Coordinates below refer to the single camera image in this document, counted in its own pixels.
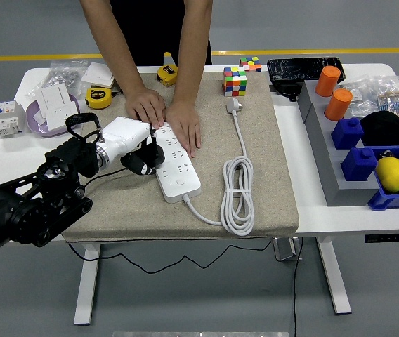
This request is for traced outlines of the person's left hand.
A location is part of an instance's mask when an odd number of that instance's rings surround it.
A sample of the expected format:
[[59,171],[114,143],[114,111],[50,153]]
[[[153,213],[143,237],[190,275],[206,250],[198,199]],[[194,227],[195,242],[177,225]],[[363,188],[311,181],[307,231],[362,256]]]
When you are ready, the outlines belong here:
[[201,148],[200,118],[193,104],[173,102],[164,111],[165,121],[170,125],[189,158]]

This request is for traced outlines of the person's right hand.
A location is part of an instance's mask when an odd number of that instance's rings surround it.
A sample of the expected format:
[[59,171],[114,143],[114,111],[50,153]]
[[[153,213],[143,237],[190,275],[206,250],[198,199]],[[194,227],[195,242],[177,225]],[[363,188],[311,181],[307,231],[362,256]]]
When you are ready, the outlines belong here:
[[149,123],[155,129],[164,124],[165,102],[158,92],[143,86],[126,92],[125,98],[125,109],[130,118]]

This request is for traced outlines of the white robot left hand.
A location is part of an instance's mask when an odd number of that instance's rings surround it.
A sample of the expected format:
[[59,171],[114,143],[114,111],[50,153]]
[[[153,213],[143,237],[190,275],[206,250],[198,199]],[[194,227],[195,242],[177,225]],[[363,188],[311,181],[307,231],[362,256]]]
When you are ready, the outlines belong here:
[[100,170],[118,158],[124,168],[142,176],[155,174],[165,160],[155,130],[147,123],[126,117],[117,117],[103,129],[96,153]]

